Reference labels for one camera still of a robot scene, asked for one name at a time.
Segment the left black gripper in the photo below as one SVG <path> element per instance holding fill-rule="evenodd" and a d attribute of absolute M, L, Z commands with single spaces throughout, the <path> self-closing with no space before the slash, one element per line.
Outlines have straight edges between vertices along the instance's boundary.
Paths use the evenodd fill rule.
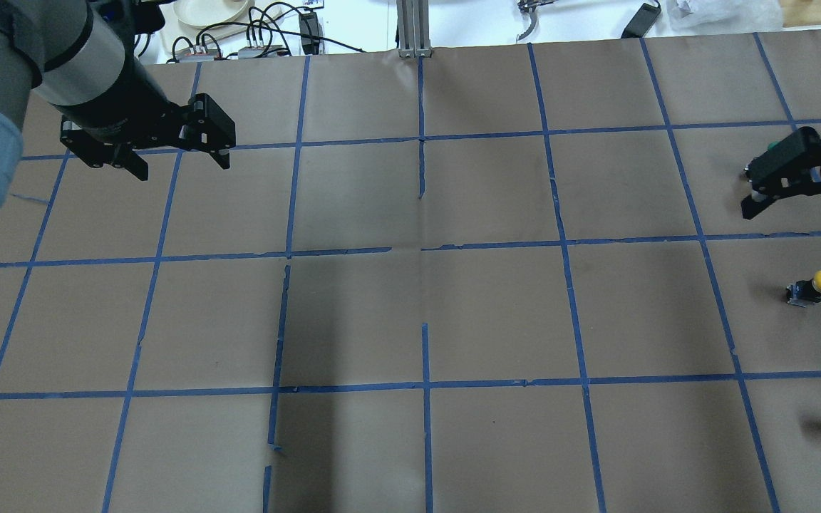
<path fill-rule="evenodd" d="M 211 95 L 197 93 L 183 107 L 147 71 L 123 71 L 104 94 L 61 106 L 60 142 L 91 168 L 128 171 L 141 182 L 149 165 L 133 149 L 172 147 L 209 155 L 231 168 L 237 124 Z"/>

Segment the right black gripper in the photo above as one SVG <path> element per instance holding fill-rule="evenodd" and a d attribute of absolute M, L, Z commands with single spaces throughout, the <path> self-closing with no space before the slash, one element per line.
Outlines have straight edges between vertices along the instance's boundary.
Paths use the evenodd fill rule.
<path fill-rule="evenodd" d="M 814 173 L 819 168 L 820 175 Z M 821 134 L 804 126 L 773 143 L 744 169 L 750 194 L 740 202 L 743 219 L 763 213 L 778 200 L 821 195 Z"/>

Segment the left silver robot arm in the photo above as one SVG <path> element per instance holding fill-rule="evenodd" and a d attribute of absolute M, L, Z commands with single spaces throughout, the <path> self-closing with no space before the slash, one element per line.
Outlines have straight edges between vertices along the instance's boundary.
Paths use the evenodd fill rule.
<path fill-rule="evenodd" d="M 31 94 L 60 114 L 59 140 L 89 167 L 145 181 L 139 150 L 196 150 L 230 167 L 237 127 L 206 93 L 169 100 L 134 52 L 165 23 L 160 1 L 0 1 L 0 209 L 23 155 Z"/>

